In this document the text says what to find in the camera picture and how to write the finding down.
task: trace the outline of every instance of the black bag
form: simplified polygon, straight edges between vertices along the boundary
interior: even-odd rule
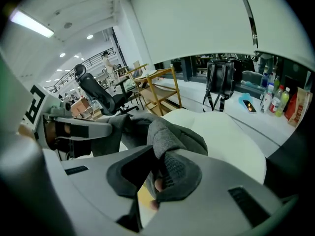
[[[213,60],[208,62],[207,89],[203,105],[208,98],[212,111],[220,99],[220,112],[223,112],[224,102],[229,99],[235,89],[236,81],[240,80],[241,63],[238,60]],[[212,103],[211,93],[216,93],[215,103]]]

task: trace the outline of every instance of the black sticker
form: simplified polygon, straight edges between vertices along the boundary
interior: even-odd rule
[[[29,121],[34,124],[37,113],[40,109],[40,106],[45,98],[45,94],[35,85],[31,88],[31,94],[37,95],[39,97],[39,100],[36,100],[36,98],[33,99],[31,102],[30,109],[25,113],[25,116],[29,119]]]

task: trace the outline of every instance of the gray cloth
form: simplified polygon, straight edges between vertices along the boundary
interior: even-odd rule
[[[128,149],[152,145],[157,159],[167,151],[180,148],[208,156],[207,145],[200,135],[158,116],[142,114],[130,118],[129,115],[122,115],[103,121],[112,124],[113,132],[98,142],[97,153],[92,150],[94,156],[118,152],[120,140]],[[154,182],[158,177],[157,172],[150,172],[146,180],[147,188],[153,197],[157,193]]]

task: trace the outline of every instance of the blue object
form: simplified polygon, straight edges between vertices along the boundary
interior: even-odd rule
[[[266,88],[267,87],[267,83],[268,83],[268,74],[264,73],[264,75],[262,76],[262,79],[261,79],[261,86],[263,88]]]
[[[253,105],[253,103],[252,103],[252,97],[251,97],[251,95],[250,95],[249,93],[247,93],[247,92],[246,92],[246,93],[243,93],[243,94],[238,98],[238,102],[247,110],[247,108],[246,108],[246,106],[245,106],[243,100],[247,100],[247,101],[249,101],[249,102]]]

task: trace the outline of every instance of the white plastic panel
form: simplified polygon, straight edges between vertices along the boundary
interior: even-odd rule
[[[131,0],[153,63],[206,53],[254,53],[242,0]]]
[[[254,17],[258,50],[298,62],[315,71],[309,38],[285,0],[248,0]]]

